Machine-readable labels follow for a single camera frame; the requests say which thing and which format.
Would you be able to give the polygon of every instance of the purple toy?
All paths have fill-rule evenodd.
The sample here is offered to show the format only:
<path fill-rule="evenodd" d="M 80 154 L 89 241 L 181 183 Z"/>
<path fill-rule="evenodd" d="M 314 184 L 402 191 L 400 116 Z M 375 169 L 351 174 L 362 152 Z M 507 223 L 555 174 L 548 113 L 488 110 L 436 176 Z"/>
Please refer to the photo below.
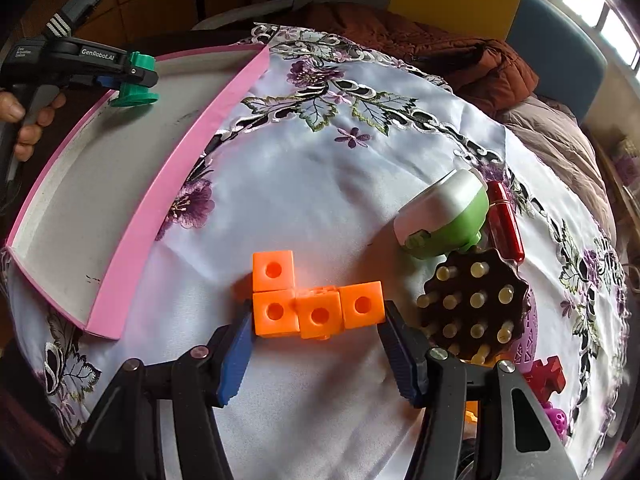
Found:
<path fill-rule="evenodd" d="M 566 413 L 559 408 L 554 408 L 551 402 L 543 402 L 542 407 L 545 410 L 546 416 L 548 416 L 551 421 L 551 425 L 556 429 L 560 440 L 564 442 L 566 430 L 569 428 L 569 420 L 566 418 Z"/>
<path fill-rule="evenodd" d="M 524 333 L 511 345 L 511 351 L 514 355 L 513 363 L 521 374 L 527 374 L 531 371 L 538 344 L 538 308 L 536 307 L 536 297 L 530 287 L 527 301 L 529 301 L 531 309 L 524 319 Z"/>

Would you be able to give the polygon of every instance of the orange cube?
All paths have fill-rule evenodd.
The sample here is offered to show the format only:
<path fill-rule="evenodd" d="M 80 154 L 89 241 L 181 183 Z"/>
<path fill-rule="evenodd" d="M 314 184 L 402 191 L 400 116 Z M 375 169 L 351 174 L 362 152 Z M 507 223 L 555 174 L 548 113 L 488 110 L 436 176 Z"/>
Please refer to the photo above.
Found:
<path fill-rule="evenodd" d="M 380 282 L 358 283 L 338 289 L 345 328 L 375 325 L 385 320 Z"/>
<path fill-rule="evenodd" d="M 283 337 L 300 332 L 292 288 L 254 294 L 255 335 Z"/>
<path fill-rule="evenodd" d="M 340 294 L 334 286 L 299 290 L 296 310 L 302 339 L 328 339 L 343 330 Z"/>
<path fill-rule="evenodd" d="M 254 292 L 294 288 L 293 252 L 254 253 L 253 279 Z"/>

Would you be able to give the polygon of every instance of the green and white toy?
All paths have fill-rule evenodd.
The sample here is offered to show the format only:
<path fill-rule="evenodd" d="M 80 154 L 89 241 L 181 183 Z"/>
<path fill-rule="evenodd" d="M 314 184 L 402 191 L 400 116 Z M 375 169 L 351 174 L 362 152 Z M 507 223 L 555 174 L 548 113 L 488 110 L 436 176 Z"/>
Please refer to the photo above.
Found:
<path fill-rule="evenodd" d="M 466 251 L 480 241 L 488 209 L 478 170 L 453 170 L 402 207 L 394 231 L 402 248 L 420 260 Z"/>

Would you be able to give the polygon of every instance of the pink tray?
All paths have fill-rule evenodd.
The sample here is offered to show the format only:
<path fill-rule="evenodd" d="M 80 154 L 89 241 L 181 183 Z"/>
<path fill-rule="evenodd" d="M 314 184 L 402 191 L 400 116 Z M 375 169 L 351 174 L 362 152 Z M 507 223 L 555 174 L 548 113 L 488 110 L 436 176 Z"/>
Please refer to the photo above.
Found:
<path fill-rule="evenodd" d="M 25 276 L 67 319 L 120 337 L 166 213 L 225 117 L 269 64 L 261 45 L 158 57 L 148 107 L 112 108 L 108 92 L 38 177 L 7 240 Z"/>

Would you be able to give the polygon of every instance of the metal screw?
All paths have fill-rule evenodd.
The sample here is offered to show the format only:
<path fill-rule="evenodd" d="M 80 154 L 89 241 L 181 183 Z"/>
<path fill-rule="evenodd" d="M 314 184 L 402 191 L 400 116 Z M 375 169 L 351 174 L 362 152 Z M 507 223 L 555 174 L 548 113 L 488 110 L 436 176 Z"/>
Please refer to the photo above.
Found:
<path fill-rule="evenodd" d="M 140 368 L 141 364 L 142 364 L 142 361 L 140 361 L 140 359 L 136 359 L 135 357 L 132 357 L 131 359 L 127 359 L 126 361 L 124 361 L 124 363 L 122 364 L 122 368 L 127 372 L 133 372 L 138 368 Z"/>
<path fill-rule="evenodd" d="M 193 357 L 194 359 L 204 359 L 206 356 L 209 355 L 209 349 L 203 345 L 194 346 L 191 349 L 190 354 L 191 354 L 191 357 Z"/>
<path fill-rule="evenodd" d="M 498 363 L 498 368 L 503 372 L 507 372 L 508 374 L 513 374 L 516 371 L 516 365 L 511 361 L 500 361 Z"/>
<path fill-rule="evenodd" d="M 444 348 L 440 348 L 439 346 L 436 346 L 435 348 L 429 350 L 429 355 L 434 359 L 437 359 L 438 361 L 444 361 L 444 359 L 449 357 L 447 351 Z"/>

